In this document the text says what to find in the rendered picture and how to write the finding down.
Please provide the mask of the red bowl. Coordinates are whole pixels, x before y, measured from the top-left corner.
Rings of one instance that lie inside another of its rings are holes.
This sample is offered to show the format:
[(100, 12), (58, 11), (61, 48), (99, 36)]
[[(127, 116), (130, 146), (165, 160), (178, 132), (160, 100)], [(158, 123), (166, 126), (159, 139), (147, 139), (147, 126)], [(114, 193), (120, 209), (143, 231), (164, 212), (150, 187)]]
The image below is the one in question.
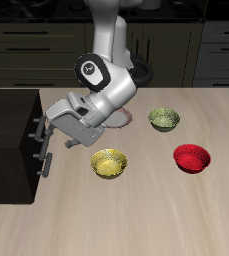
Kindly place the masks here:
[(211, 163), (210, 154), (194, 144), (178, 146), (173, 152), (173, 158), (178, 168), (189, 174), (200, 173)]

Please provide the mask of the dark kitchen cupboards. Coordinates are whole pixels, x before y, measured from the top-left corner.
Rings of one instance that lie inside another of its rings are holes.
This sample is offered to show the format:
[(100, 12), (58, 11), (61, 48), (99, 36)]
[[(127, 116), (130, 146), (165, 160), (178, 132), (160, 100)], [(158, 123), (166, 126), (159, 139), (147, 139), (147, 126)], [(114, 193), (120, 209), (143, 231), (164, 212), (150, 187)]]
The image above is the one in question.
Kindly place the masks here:
[[(154, 72), (148, 85), (192, 85), (203, 24), (197, 20), (129, 23), (126, 45)], [(77, 87), (74, 66), (93, 45), (91, 23), (0, 23), (0, 87)]]

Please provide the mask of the yellow bowl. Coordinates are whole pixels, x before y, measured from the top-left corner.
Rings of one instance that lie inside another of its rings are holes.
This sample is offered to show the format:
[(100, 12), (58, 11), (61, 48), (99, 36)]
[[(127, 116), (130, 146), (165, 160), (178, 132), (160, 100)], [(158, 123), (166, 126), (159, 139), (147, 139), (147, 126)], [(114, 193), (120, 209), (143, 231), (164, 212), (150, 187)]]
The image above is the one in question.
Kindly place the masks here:
[(102, 149), (90, 159), (92, 170), (105, 179), (117, 178), (123, 173), (127, 165), (127, 157), (116, 149)]

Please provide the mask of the green bowl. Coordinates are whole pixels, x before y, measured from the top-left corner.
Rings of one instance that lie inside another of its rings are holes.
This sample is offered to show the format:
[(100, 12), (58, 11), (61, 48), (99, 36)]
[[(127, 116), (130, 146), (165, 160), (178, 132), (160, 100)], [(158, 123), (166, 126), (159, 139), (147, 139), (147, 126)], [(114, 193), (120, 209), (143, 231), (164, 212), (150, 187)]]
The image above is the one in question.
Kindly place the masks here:
[(172, 109), (158, 108), (149, 113), (148, 120), (159, 132), (169, 132), (179, 124), (180, 116)]

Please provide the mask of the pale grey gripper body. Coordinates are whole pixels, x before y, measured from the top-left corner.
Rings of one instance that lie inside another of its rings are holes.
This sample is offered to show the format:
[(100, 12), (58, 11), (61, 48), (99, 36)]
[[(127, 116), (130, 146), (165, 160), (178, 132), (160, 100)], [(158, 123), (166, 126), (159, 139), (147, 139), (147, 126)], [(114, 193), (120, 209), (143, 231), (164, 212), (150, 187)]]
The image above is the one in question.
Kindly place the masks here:
[(104, 133), (106, 126), (94, 128), (86, 125), (68, 99), (61, 99), (46, 110), (47, 121), (63, 133), (86, 147), (93, 145)]

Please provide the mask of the white plate with red rim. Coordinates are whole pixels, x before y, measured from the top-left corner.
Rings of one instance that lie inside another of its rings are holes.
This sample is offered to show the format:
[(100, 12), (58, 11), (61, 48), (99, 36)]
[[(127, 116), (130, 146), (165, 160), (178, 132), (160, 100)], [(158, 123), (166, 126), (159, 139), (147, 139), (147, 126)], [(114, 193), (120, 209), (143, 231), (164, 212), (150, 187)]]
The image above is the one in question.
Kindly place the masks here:
[(104, 124), (107, 128), (117, 129), (127, 126), (132, 121), (132, 114), (125, 108), (113, 112)]

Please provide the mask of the grey kitchen drawer unit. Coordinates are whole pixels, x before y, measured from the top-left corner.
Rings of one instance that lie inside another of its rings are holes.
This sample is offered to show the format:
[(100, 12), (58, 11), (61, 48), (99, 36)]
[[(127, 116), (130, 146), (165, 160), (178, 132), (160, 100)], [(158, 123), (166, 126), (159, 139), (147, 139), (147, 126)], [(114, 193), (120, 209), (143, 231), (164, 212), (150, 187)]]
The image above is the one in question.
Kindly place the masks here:
[(229, 87), (229, 21), (204, 23), (193, 86)]

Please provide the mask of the dark wooden cabinet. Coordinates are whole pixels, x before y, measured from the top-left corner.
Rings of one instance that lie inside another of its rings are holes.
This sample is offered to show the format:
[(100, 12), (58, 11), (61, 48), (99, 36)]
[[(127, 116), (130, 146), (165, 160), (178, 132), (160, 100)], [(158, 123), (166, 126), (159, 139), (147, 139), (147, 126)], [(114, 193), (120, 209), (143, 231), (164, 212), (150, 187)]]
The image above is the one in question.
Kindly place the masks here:
[(43, 162), (33, 138), (43, 115), (37, 89), (0, 89), (0, 204), (31, 204)]

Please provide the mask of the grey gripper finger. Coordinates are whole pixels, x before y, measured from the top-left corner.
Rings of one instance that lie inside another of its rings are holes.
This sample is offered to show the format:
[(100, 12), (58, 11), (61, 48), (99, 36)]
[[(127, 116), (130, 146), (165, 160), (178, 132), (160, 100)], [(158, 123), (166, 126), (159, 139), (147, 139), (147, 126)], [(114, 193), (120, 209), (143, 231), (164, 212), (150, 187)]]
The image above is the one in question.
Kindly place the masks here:
[(73, 140), (68, 140), (68, 141), (65, 142), (65, 146), (66, 146), (67, 148), (71, 148), (71, 147), (76, 146), (76, 145), (79, 145), (79, 144), (80, 144), (80, 142), (77, 141), (77, 140), (75, 140), (75, 139), (73, 139)]
[(49, 127), (47, 128), (47, 130), (45, 131), (45, 135), (46, 136), (51, 136), (53, 135), (53, 130), (54, 130), (54, 125), (50, 124)]

